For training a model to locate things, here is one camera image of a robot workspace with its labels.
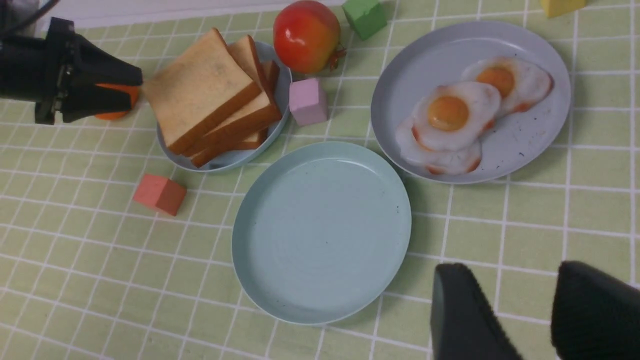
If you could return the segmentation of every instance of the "red block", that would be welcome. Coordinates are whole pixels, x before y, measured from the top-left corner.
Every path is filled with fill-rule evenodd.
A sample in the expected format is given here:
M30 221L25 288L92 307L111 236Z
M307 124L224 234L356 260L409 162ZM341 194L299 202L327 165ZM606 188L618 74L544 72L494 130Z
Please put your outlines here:
M152 210L175 216L186 194L187 189L171 179L145 174L133 200Z

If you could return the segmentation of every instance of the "green checkered tablecloth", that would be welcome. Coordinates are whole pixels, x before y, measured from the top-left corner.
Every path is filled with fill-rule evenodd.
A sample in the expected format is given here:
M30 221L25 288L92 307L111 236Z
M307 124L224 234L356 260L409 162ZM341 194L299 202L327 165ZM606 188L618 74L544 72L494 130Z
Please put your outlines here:
M203 176L173 166L145 101L125 120L33 123L30 104L0 102L0 358L431 359L431 282L442 261L469 265L526 359L552 360L549 320L562 259L638 286L640 13L634 0L594 0L547 20L537 0L393 0L365 42L340 8L349 49L322 77L331 120L290 121L254 162ZM80 29L146 77L215 26L233 41L271 42L276 12ZM241 291L230 258L236 211L257 176L303 145L340 140L380 152L369 127L378 76L436 28L501 20L539 33L566 60L575 107L536 161L472 186L403 174L413 234L385 293L324 327L278 322ZM188 187L170 218L131 201L144 172Z

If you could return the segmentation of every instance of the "empty plate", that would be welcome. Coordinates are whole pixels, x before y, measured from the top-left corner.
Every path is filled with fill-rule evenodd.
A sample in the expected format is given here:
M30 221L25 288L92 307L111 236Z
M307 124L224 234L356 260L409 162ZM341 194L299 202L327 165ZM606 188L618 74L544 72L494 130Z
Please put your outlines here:
M234 268L247 295L286 322L345 318L389 285L411 235L400 177L375 152L316 143L271 165L237 213Z

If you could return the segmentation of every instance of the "green block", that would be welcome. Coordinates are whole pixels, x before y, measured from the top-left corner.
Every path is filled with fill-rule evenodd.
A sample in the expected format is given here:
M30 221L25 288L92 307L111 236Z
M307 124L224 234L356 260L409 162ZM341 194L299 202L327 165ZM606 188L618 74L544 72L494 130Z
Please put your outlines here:
M378 0L347 0L342 10L361 40L367 40L387 25L385 11Z

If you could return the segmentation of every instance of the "bread slice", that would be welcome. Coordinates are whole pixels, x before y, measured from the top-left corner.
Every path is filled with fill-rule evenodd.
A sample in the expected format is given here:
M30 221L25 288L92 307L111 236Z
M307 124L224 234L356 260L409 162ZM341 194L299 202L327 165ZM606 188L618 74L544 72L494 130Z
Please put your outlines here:
M142 91L174 154L182 154L263 92L229 54L217 29L146 81Z
M222 124L204 134L194 146L184 153L191 158L192 164L196 167L201 167L217 155L233 149L235 144L282 117L272 94L266 91L268 84L258 60L253 39L249 36L241 38L229 46L229 52L240 67L260 83L263 91L258 97L224 120Z
M264 61L260 63L260 65L262 65L264 76L267 78L267 84L269 84L268 91L270 91L273 95L276 92L278 76L280 76L280 67L273 60ZM267 140L268 136L269 128L265 127L264 129L251 134L248 138L237 143L232 150L255 150L260 147L260 145L262 145L265 140Z

